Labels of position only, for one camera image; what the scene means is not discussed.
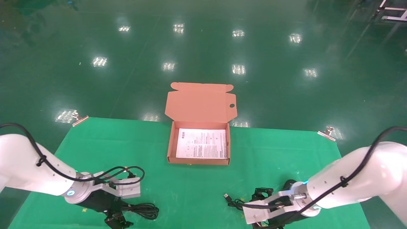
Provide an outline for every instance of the paper sheet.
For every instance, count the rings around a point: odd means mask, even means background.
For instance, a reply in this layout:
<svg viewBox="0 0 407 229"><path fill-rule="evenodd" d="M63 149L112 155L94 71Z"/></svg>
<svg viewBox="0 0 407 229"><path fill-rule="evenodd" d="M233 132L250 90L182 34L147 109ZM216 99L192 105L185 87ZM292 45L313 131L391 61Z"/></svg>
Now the paper sheet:
<svg viewBox="0 0 407 229"><path fill-rule="evenodd" d="M180 128L176 157L226 159L226 130Z"/></svg>

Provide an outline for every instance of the green table cover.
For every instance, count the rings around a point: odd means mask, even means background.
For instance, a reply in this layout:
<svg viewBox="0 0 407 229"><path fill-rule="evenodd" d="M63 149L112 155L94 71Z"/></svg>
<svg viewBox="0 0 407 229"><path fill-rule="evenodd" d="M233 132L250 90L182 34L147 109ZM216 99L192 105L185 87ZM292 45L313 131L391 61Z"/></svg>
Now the green table cover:
<svg viewBox="0 0 407 229"><path fill-rule="evenodd" d="M146 176L141 197L152 202L156 220L126 212L131 228L250 229L243 212L228 207L223 194L250 200L256 187L280 190L287 179L304 181L340 158L336 143L316 132L231 127L231 161L221 165L169 164L171 124L89 118L72 128L56 156L80 172L138 165ZM105 215L70 205L63 197L31 193L10 229L101 229ZM369 228L360 204L323 209L317 217L286 229Z"/></svg>

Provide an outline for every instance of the box lid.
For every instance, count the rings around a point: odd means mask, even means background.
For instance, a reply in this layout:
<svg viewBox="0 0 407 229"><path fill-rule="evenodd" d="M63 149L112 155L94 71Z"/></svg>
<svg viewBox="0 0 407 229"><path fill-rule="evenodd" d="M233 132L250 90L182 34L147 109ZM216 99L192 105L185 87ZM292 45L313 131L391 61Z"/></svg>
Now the box lid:
<svg viewBox="0 0 407 229"><path fill-rule="evenodd" d="M237 116L231 84L171 83L165 114L174 121L227 123Z"/></svg>

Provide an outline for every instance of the epoxy floor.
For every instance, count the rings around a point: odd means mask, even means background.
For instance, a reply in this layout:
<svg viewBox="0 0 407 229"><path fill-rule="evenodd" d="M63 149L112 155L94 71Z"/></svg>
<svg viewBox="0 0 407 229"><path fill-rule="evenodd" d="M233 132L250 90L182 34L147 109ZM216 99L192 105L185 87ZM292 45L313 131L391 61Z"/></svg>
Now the epoxy floor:
<svg viewBox="0 0 407 229"><path fill-rule="evenodd" d="M407 124L407 24L370 20L380 2L0 0L0 123L54 152L72 110L166 122L171 82L233 84L231 125L332 126L345 155ZM26 195L0 194L0 228ZM372 228L404 228L378 198L362 206Z"/></svg>

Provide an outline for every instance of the open cardboard box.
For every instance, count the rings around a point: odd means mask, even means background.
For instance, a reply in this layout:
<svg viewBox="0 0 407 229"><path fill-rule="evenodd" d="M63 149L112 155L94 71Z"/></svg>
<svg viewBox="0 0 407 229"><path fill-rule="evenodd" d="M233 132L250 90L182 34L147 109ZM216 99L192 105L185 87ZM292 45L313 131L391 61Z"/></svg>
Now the open cardboard box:
<svg viewBox="0 0 407 229"><path fill-rule="evenodd" d="M198 165L228 165L230 162L229 121L237 116L236 95L227 93L230 84L171 83L165 114L173 120L168 162ZM180 128L226 130L226 159L177 158Z"/></svg>

